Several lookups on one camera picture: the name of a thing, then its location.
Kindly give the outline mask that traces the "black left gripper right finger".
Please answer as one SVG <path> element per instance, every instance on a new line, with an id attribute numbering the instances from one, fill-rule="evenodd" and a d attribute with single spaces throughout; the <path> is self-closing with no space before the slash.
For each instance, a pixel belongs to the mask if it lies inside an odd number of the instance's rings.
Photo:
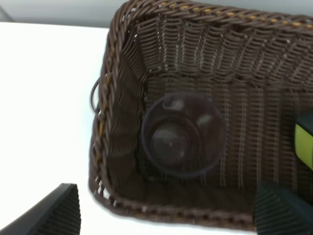
<path id="1" fill-rule="evenodd" d="M 311 235 L 313 206 L 288 189 L 261 183 L 254 204 L 259 235 Z"/>

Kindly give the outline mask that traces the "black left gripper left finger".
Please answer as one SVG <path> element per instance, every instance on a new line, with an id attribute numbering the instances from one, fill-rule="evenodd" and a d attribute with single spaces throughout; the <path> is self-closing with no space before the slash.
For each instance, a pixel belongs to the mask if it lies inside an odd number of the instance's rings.
<path id="1" fill-rule="evenodd" d="M 78 187 L 62 183 L 23 215 L 1 229 L 2 235 L 79 235 Z"/>

